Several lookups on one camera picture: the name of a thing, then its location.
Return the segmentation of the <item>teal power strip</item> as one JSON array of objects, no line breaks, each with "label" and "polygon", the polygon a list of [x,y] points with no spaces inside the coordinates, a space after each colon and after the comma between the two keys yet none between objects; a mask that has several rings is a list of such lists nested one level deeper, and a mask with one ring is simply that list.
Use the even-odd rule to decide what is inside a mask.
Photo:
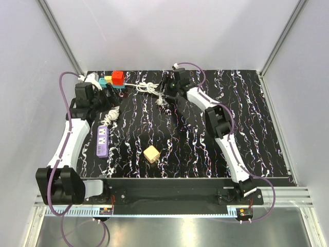
[{"label": "teal power strip", "polygon": [[[107,83],[105,82],[104,78],[99,78],[98,82],[99,82],[99,84],[100,84],[100,86],[102,88],[104,88],[104,89],[106,88]],[[124,89],[125,88],[125,85],[123,85],[123,86],[115,86],[115,85],[113,85],[113,88],[115,88],[115,89]]]}]

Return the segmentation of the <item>yellow cube plug adapter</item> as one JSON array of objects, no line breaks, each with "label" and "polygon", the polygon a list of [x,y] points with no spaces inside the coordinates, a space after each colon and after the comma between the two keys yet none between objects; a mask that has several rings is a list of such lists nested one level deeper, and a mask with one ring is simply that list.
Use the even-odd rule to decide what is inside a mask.
[{"label": "yellow cube plug adapter", "polygon": [[113,84],[112,76],[107,76],[108,77],[108,84]]}]

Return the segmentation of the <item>red cube socket adapter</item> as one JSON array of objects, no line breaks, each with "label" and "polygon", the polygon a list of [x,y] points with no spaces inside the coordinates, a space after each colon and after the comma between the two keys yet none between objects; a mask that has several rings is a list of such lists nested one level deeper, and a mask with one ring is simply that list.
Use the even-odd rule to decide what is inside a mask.
[{"label": "red cube socket adapter", "polygon": [[124,72],[115,70],[112,72],[112,83],[115,86],[123,86],[124,85]]}]

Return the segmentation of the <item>purple power strip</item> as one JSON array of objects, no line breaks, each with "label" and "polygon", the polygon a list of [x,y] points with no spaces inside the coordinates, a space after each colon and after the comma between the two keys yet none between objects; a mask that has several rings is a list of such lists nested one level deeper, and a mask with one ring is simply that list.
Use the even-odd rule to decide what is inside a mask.
[{"label": "purple power strip", "polygon": [[99,158],[108,157],[108,127],[99,126],[97,130],[96,155]]}]

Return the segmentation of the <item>beige cube plug adapter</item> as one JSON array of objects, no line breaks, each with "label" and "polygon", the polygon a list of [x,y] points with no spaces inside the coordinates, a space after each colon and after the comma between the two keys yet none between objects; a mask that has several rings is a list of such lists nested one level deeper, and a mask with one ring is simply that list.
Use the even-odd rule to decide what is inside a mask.
[{"label": "beige cube plug adapter", "polygon": [[156,162],[160,157],[160,152],[153,145],[146,148],[143,154],[150,164]]}]

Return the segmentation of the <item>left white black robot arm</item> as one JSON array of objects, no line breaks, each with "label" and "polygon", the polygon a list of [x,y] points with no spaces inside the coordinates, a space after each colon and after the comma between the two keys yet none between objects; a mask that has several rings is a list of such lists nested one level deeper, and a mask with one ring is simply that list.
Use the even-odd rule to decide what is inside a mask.
[{"label": "left white black robot arm", "polygon": [[93,197],[104,204],[111,191],[102,180],[83,180],[77,174],[77,163],[85,138],[97,115],[116,110],[121,99],[112,85],[98,89],[90,82],[75,86],[75,97],[67,104],[66,124],[55,155],[45,168],[36,171],[35,178],[46,205],[79,205]]}]

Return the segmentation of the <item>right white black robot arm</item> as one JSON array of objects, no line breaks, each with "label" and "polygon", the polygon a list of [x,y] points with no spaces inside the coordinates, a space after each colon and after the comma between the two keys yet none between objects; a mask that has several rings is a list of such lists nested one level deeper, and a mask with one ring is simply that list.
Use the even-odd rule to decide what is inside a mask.
[{"label": "right white black robot arm", "polygon": [[234,183],[232,197],[240,204],[247,203],[257,187],[237,148],[233,133],[234,120],[230,110],[193,84],[185,68],[165,72],[158,88],[167,98],[173,99],[181,95],[204,113],[206,131],[220,147],[230,169]]}]

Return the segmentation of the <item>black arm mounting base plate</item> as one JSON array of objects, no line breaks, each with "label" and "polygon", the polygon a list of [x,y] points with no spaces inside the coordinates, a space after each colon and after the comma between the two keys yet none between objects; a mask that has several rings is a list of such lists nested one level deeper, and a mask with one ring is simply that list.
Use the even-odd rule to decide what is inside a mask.
[{"label": "black arm mounting base plate", "polygon": [[230,179],[105,179],[105,192],[88,196],[84,204],[110,204],[115,198],[115,215],[210,215],[225,214],[229,206],[263,206],[266,192],[283,187],[292,188],[290,177],[254,179],[257,188],[247,198],[237,194]]}]

